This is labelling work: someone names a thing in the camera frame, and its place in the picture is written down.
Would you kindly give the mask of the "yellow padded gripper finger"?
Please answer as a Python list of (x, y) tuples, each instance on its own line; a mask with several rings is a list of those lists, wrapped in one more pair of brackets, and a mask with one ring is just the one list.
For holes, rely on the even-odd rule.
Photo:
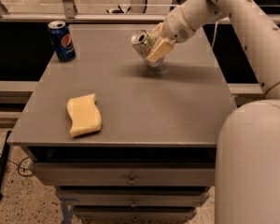
[(151, 37), (154, 41), (163, 39), (162, 27), (163, 27), (163, 23), (160, 22), (160, 23), (150, 32), (150, 37)]
[(159, 59), (168, 55), (174, 48), (175, 41), (168, 37), (159, 37), (157, 42), (154, 44), (152, 49), (147, 55), (147, 60), (149, 62), (155, 63)]

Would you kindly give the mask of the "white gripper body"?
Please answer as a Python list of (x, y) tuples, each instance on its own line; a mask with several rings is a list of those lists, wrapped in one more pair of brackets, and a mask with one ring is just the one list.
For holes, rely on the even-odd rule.
[(165, 37), (173, 39), (176, 43), (186, 42), (195, 35), (195, 30), (188, 23), (182, 6), (175, 7), (167, 14), (161, 30)]

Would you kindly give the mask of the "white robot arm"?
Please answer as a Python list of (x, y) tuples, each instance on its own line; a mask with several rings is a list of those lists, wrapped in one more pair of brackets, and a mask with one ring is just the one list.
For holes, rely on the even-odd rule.
[(240, 107), (217, 140), (216, 224), (280, 224), (280, 28), (253, 0), (187, 0), (152, 32), (156, 62), (208, 22), (228, 18), (257, 82), (233, 84)]

